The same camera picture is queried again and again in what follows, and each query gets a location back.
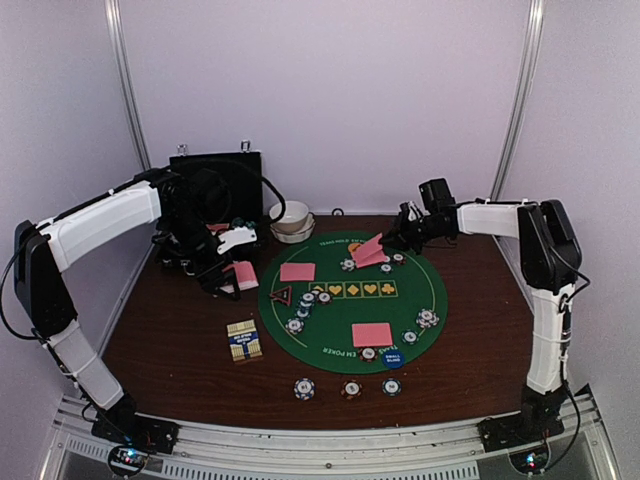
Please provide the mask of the pink backed card deck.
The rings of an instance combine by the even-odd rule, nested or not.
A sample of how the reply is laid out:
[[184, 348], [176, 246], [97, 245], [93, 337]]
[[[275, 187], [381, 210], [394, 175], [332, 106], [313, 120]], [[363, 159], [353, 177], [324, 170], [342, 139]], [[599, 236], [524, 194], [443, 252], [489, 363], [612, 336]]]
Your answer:
[[259, 282], [250, 261], [233, 262], [223, 269], [224, 272], [234, 271], [240, 291], [250, 290], [259, 286]]

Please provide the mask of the dealt red card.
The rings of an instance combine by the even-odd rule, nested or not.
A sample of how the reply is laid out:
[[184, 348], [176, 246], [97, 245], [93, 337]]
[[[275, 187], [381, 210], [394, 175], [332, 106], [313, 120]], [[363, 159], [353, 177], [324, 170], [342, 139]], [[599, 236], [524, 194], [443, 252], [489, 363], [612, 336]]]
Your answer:
[[356, 323], [351, 325], [351, 332], [356, 348], [387, 347], [394, 343], [389, 323]]
[[280, 266], [281, 282], [310, 282], [315, 280], [315, 263], [286, 262]]
[[381, 239], [382, 234], [379, 233], [351, 252], [352, 260], [358, 269], [387, 262]]

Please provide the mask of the single blue chip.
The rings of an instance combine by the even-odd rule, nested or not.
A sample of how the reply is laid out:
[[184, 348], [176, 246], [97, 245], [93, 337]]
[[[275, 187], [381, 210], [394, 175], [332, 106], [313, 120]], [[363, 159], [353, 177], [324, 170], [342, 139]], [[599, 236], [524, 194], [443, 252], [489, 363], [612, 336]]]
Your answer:
[[413, 330], [406, 330], [402, 333], [402, 341], [408, 345], [414, 345], [418, 341], [418, 334]]

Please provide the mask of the blue small blind button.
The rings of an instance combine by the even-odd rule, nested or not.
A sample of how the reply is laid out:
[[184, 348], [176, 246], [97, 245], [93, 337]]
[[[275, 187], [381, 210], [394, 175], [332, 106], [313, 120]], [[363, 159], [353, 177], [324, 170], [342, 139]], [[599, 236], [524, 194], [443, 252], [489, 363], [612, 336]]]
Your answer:
[[396, 370], [402, 368], [405, 363], [405, 355], [399, 350], [387, 350], [381, 355], [383, 365], [387, 369]]

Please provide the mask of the blue white chip stack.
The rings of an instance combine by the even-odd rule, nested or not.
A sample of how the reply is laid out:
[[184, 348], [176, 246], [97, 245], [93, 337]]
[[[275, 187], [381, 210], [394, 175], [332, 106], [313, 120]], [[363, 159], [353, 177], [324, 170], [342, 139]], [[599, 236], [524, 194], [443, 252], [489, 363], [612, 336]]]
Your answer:
[[293, 386], [293, 392], [297, 399], [302, 401], [310, 400], [314, 397], [316, 392], [315, 383], [313, 380], [307, 377], [300, 378], [295, 381]]

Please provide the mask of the dark blue green chip stack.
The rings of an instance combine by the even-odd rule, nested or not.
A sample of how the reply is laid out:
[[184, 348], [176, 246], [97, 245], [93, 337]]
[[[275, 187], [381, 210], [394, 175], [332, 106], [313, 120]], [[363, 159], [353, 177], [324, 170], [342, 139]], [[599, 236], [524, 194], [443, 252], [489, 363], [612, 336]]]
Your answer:
[[395, 397], [401, 393], [402, 384], [395, 378], [388, 378], [382, 382], [381, 389], [385, 395]]

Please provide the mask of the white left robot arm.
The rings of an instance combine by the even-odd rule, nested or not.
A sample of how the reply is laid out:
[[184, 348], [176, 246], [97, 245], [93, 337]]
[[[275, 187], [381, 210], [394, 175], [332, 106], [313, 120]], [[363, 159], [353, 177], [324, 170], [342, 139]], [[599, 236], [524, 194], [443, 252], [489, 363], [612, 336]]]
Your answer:
[[191, 183], [169, 168], [144, 171], [96, 198], [37, 223], [24, 221], [15, 230], [14, 291], [32, 323], [33, 339], [92, 403], [108, 410], [104, 425], [123, 444], [137, 442], [144, 424], [117, 405], [124, 388], [86, 337], [69, 282], [77, 264], [150, 225], [191, 265], [209, 294], [236, 281], [230, 268], [233, 252], [256, 238], [246, 227], [212, 232], [197, 210]]

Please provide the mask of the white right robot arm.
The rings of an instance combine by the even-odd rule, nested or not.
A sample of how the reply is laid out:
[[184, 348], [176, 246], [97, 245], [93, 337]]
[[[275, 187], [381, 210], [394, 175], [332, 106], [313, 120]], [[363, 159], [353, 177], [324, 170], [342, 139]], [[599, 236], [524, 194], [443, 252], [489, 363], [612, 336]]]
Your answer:
[[507, 237], [518, 241], [520, 271], [533, 299], [533, 344], [524, 397], [529, 405], [513, 419], [519, 440], [535, 440], [551, 424], [540, 402], [565, 393], [566, 363], [576, 284], [582, 253], [561, 201], [451, 203], [434, 201], [427, 214], [404, 202], [380, 240], [384, 246], [419, 254], [437, 238], [459, 234]]

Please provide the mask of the triangular black red all-in marker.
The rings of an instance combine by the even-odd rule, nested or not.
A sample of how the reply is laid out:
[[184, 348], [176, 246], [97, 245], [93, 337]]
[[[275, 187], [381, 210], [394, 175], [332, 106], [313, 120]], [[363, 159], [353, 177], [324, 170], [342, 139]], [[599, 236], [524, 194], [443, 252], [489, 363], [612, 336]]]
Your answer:
[[274, 290], [269, 294], [269, 298], [273, 302], [278, 302], [289, 307], [292, 303], [292, 286], [288, 285], [286, 287], [280, 288], [278, 290]]

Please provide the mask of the gold card box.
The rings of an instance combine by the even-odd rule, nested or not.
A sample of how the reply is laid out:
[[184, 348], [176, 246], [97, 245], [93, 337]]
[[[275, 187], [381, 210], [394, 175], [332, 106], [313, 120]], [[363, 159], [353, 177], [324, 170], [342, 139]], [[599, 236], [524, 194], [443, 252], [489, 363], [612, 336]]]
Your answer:
[[231, 358], [242, 362], [263, 355], [255, 320], [248, 319], [226, 326]]

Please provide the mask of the black poker chip case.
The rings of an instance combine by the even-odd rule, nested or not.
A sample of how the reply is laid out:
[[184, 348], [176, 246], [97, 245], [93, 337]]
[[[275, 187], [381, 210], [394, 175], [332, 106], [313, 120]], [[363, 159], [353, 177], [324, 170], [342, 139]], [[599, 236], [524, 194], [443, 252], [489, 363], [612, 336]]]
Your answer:
[[[261, 156], [254, 153], [216, 153], [172, 157], [149, 177], [159, 191], [162, 216], [156, 224], [155, 261], [165, 267], [184, 267], [194, 274], [194, 262], [212, 260], [216, 233], [207, 224], [229, 223], [236, 217], [257, 223], [263, 219]], [[245, 260], [261, 248], [260, 240], [226, 252]]]

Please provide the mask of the white scalloped dish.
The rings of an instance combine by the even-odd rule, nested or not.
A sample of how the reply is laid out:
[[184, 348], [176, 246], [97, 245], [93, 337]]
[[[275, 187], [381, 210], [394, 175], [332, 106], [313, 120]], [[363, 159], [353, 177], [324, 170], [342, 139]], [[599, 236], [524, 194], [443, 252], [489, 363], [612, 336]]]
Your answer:
[[315, 226], [315, 216], [313, 213], [309, 213], [304, 224], [296, 231], [285, 232], [276, 228], [274, 225], [270, 227], [270, 230], [274, 238], [280, 243], [291, 245], [308, 240], [313, 234]]

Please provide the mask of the white ceramic bowl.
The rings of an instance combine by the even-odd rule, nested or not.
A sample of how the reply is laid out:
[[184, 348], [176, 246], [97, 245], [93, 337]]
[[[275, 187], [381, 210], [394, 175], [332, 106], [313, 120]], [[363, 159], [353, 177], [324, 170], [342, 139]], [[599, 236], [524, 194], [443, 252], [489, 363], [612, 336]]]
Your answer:
[[302, 229], [310, 214], [309, 207], [300, 201], [287, 200], [273, 205], [269, 210], [271, 227], [282, 233], [294, 233]]

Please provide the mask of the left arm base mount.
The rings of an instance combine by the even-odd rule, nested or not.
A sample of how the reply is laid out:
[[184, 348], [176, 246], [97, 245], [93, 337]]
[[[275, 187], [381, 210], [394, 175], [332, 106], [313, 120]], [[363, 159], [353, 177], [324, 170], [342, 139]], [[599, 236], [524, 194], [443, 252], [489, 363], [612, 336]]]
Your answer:
[[173, 421], [140, 415], [135, 400], [128, 392], [108, 409], [96, 403], [93, 403], [93, 407], [97, 413], [91, 429], [93, 436], [151, 454], [173, 452], [179, 425]]

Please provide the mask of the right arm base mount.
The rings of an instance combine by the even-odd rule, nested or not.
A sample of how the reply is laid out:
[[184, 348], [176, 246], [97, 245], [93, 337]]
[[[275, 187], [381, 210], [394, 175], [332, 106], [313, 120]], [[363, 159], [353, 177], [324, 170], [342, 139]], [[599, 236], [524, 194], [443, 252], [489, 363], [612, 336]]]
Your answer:
[[541, 394], [524, 386], [517, 413], [488, 417], [477, 424], [484, 450], [509, 449], [563, 433], [560, 408], [566, 399], [563, 387]]

